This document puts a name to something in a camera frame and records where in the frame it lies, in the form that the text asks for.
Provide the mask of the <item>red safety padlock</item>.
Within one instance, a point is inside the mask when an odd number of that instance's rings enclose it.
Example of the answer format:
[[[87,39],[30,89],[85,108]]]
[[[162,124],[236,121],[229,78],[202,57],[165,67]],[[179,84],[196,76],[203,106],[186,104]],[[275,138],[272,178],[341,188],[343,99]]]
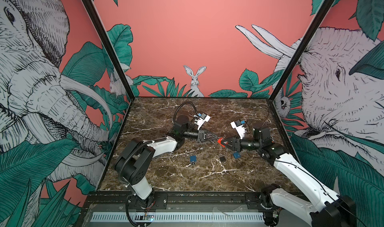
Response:
[[[224,138],[219,138],[218,139],[218,143],[220,144],[220,146],[222,146],[223,148],[225,148],[225,145],[222,143]]]

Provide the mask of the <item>left black frame post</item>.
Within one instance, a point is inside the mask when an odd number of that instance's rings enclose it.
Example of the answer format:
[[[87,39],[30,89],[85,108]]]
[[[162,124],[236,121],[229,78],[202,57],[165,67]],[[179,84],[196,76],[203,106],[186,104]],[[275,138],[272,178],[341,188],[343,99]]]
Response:
[[[119,62],[118,56],[113,48],[113,45],[109,39],[108,33],[104,28],[104,25],[100,19],[100,16],[96,10],[96,7],[92,0],[81,0],[88,16],[90,17],[93,26],[95,27],[99,38],[101,39],[101,42],[103,44],[103,47],[105,48],[108,57],[110,58],[115,70],[118,73],[118,76],[120,77],[120,80],[122,81],[122,84],[128,94],[129,100],[133,101],[135,100],[134,93],[126,79],[126,75],[122,70],[121,64]]]

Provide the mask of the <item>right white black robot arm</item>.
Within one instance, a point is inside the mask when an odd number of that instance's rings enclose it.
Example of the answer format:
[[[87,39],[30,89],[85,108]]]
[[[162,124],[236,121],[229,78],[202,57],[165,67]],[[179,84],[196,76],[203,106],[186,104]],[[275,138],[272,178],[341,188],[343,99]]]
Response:
[[[255,150],[307,198],[305,201],[276,184],[263,188],[256,203],[265,210],[265,225],[275,227],[279,222],[279,209],[284,209],[312,227],[357,226],[355,202],[348,196],[340,196],[307,171],[284,146],[273,141],[269,128],[254,126],[252,138],[245,137],[243,126],[234,128],[239,135],[220,138],[218,143],[222,147],[233,152]]]

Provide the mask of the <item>blue padlock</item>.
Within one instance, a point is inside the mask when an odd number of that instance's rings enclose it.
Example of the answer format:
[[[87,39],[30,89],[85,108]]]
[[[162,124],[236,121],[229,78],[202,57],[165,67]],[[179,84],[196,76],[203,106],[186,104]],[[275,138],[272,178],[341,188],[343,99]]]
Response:
[[[195,165],[197,163],[197,156],[190,156],[191,165]]]
[[[241,155],[239,153],[237,153],[237,152],[233,153],[233,156],[234,156],[235,159],[241,158]]]

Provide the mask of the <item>black mounting rail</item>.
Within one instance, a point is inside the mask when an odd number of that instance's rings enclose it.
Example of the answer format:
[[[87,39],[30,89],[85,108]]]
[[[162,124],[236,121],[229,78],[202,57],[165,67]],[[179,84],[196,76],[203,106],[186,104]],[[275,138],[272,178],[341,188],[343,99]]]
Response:
[[[128,191],[98,191],[88,195],[84,208],[92,205],[125,206]],[[260,192],[166,192],[155,191],[153,209],[164,210],[171,205],[246,205],[249,210],[266,211],[259,201]]]

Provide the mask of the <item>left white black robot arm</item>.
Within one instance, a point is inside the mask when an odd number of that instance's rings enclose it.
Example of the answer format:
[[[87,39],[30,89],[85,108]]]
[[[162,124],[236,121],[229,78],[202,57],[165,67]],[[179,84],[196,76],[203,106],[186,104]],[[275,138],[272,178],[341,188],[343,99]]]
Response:
[[[146,179],[146,173],[152,159],[177,151],[184,145],[185,139],[198,143],[216,139],[216,134],[202,128],[210,119],[205,113],[198,113],[191,123],[187,116],[180,116],[164,137],[150,141],[132,139],[115,162],[118,181],[128,186],[145,206],[151,205],[154,202],[154,191]]]

